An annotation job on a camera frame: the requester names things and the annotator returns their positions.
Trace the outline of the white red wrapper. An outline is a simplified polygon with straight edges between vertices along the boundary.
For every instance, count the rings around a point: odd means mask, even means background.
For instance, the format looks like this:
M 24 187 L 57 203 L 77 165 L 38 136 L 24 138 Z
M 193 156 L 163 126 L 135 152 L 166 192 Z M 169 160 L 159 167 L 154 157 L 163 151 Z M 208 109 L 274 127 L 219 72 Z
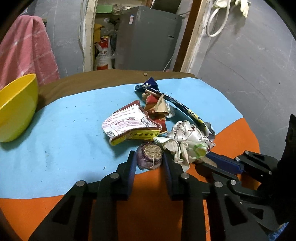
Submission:
M 175 123 L 165 137 L 156 137 L 154 141 L 163 149 L 170 151 L 174 162 L 180 164 L 184 172 L 189 170 L 193 162 L 207 163 L 217 167 L 214 161 L 206 157 L 215 147 L 215 143 L 187 120 Z

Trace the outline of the purple onion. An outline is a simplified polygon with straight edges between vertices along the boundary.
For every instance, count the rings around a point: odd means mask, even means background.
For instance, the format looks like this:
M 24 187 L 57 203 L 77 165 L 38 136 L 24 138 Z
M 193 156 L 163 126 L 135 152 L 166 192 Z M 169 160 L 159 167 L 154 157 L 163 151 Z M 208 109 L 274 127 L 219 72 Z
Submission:
M 153 143 L 142 143 L 136 151 L 140 170 L 156 170 L 162 164 L 163 150 Z

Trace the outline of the green box on shelf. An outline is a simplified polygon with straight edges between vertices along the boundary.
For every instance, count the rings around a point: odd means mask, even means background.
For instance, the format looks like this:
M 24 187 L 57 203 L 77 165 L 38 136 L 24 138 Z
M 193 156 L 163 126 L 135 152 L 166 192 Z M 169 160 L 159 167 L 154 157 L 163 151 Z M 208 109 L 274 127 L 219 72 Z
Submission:
M 96 13 L 97 14 L 109 14 L 112 13 L 113 5 L 97 5 Z

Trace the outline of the striped blue orange brown cloth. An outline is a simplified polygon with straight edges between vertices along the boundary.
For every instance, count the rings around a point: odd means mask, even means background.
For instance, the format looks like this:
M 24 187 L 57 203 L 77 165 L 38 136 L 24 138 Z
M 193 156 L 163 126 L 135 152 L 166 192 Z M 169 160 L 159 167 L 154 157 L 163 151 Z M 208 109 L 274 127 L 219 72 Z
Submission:
M 99 181 L 140 145 L 127 140 L 111 146 L 101 125 L 138 100 L 134 86 L 149 77 L 213 125 L 215 153 L 234 158 L 245 150 L 260 151 L 241 113 L 192 74 L 102 70 L 62 78 L 40 87 L 38 111 L 28 129 L 1 144 L 1 211 L 18 238 L 28 240 L 77 181 Z

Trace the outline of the white rubber gloves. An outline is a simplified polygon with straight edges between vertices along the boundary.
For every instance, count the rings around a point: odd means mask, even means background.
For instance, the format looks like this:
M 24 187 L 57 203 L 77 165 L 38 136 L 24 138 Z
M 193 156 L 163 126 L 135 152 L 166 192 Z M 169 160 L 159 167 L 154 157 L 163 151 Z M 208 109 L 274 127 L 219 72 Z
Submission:
M 231 3 L 232 0 L 216 0 L 213 4 L 213 6 L 215 8 L 220 8 L 220 9 L 223 9 L 223 8 L 226 8 L 227 5 L 229 3 Z M 249 2 L 247 0 L 235 0 L 234 1 L 234 4 L 236 6 L 240 5 L 240 11 L 241 13 L 243 14 L 243 16 L 245 18 L 248 17 L 248 12 L 249 12 Z

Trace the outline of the pink checked cloth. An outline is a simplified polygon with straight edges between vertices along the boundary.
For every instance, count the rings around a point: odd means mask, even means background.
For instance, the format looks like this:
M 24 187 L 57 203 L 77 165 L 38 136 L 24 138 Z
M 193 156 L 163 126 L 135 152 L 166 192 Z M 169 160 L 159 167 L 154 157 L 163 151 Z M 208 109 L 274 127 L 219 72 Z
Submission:
M 40 86 L 60 78 L 42 18 L 22 15 L 1 42 L 1 88 L 31 73 L 36 74 Z

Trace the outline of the dark blue snack wrapper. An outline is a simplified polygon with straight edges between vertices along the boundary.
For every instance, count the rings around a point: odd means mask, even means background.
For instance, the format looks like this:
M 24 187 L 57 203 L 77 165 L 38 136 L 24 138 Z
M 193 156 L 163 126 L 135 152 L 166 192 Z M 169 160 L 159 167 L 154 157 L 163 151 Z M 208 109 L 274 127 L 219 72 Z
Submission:
M 209 122 L 204 122 L 194 111 L 189 109 L 187 106 L 176 100 L 175 98 L 159 91 L 158 84 L 154 80 L 154 78 L 149 78 L 145 83 L 136 85 L 134 87 L 135 91 L 139 91 L 144 93 L 146 90 L 150 91 L 152 94 L 164 96 L 164 100 L 171 102 L 175 107 L 177 107 L 181 112 L 186 114 L 194 123 L 195 125 L 201 130 L 205 136 L 210 139 L 214 140 L 216 137 L 215 131 L 213 130 L 211 124 Z

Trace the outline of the grey refrigerator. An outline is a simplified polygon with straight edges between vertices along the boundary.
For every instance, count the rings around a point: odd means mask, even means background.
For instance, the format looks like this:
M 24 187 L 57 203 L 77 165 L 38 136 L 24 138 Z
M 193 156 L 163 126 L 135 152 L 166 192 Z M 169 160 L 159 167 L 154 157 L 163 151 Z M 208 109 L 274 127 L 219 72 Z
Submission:
M 173 56 L 182 18 L 137 6 L 120 15 L 114 67 L 120 70 L 163 71 Z

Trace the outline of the torn red brown wrapper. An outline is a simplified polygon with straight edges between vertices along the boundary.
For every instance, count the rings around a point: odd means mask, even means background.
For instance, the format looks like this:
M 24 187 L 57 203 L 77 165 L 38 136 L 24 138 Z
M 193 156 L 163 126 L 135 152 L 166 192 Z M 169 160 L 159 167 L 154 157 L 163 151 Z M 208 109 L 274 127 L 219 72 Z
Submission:
M 145 90 L 142 99 L 145 101 L 144 110 L 148 113 L 148 116 L 162 126 L 160 134 L 167 133 L 166 117 L 170 112 L 166 106 L 164 95 Z

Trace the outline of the red yellow torn packet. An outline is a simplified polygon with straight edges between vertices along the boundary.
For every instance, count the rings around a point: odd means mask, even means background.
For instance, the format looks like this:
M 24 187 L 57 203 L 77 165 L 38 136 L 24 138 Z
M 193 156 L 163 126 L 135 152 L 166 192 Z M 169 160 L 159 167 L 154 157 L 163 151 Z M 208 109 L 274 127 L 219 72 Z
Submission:
M 118 109 L 102 124 L 112 146 L 126 140 L 153 141 L 162 130 L 162 125 L 152 120 L 140 106 L 140 101 Z

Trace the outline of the yellow plastic bowl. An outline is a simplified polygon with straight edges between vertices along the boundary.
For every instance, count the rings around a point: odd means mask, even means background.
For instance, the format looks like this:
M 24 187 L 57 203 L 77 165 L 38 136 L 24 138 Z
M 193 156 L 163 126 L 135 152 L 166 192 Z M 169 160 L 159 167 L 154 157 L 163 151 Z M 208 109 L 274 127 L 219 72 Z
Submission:
M 29 126 L 38 103 L 36 74 L 24 75 L 1 89 L 1 142 L 18 138 Z

